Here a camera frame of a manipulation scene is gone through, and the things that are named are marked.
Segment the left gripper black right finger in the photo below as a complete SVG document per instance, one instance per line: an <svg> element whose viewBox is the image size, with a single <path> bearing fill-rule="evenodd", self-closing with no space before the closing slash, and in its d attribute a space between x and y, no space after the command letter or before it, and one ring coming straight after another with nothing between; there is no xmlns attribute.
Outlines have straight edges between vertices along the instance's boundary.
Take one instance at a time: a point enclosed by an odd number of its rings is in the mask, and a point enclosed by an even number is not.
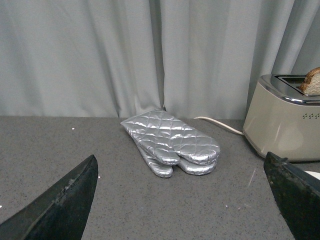
<svg viewBox="0 0 320 240"><path fill-rule="evenodd" d="M320 180L268 152L264 172L276 201L296 240L320 238Z"/></svg>

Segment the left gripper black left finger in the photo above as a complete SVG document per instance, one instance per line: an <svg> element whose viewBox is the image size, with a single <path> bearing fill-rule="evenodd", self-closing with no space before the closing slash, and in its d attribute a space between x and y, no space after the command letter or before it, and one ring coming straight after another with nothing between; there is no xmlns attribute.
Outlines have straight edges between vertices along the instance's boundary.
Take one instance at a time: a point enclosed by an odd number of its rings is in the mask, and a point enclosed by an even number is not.
<svg viewBox="0 0 320 240"><path fill-rule="evenodd" d="M2 240L80 240L98 180L90 155L29 205L1 223Z"/></svg>

